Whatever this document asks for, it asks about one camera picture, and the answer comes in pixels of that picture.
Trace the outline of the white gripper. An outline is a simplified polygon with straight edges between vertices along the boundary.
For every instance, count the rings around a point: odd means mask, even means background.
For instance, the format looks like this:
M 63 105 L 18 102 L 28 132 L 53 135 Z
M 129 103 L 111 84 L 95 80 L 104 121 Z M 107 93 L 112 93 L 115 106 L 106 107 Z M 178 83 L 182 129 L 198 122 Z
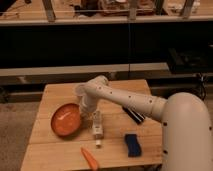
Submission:
M 85 99 L 81 99 L 79 107 L 80 107 L 81 116 L 86 117 L 89 114 L 96 111 L 97 102 L 96 101 L 86 101 Z

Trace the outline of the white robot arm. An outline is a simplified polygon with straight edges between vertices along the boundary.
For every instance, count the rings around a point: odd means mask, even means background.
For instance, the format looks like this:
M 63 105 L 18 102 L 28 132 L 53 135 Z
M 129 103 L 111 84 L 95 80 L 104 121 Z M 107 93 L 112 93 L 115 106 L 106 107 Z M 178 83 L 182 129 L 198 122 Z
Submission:
M 112 88 L 97 76 L 76 88 L 80 113 L 87 115 L 105 99 L 144 114 L 162 125 L 161 171 L 213 171 L 213 125 L 205 103 L 179 92 L 168 99 Z

